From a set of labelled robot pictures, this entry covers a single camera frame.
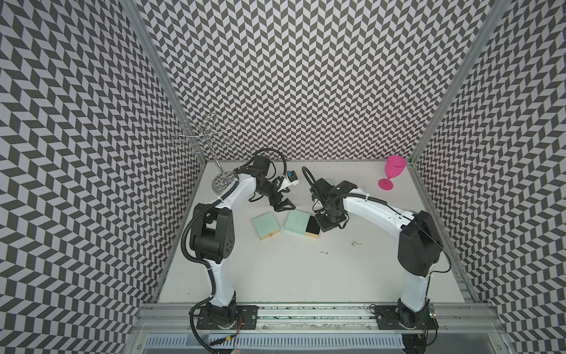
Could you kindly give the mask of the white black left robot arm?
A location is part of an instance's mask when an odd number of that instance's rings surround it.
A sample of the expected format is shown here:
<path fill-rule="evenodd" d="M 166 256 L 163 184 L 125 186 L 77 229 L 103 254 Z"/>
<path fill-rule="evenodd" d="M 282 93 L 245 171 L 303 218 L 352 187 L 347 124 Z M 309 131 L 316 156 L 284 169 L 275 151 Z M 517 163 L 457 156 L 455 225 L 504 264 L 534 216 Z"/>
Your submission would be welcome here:
<path fill-rule="evenodd" d="M 182 255 L 205 266 L 209 275 L 212 294 L 199 306 L 199 317 L 209 319 L 214 329 L 228 329 L 237 323 L 237 295 L 223 269 L 235 245 L 233 209 L 256 194 L 265 196 L 275 212 L 296 209 L 284 194 L 297 177 L 287 169 L 287 160 L 279 150 L 258 150 L 233 174 L 234 180 L 213 202 L 194 207 L 192 219 L 181 233 Z"/>

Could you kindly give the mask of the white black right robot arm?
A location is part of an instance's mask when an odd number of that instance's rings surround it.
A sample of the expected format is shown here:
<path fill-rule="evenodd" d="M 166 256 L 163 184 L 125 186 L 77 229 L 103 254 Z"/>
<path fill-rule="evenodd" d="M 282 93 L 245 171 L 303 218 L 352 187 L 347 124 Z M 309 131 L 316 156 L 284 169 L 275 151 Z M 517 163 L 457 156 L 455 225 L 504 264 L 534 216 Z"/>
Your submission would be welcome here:
<path fill-rule="evenodd" d="M 312 200 L 321 207 L 315 219 L 323 232 L 342 229 L 354 214 L 394 238 L 397 244 L 396 259 L 404 270 L 402 293 L 397 302 L 399 324 L 414 329 L 428 314 L 430 274 L 444 251 L 430 214 L 408 212 L 388 204 L 382 199 L 364 193 L 357 185 L 342 181 L 334 186 L 320 178 L 310 182 Z"/>

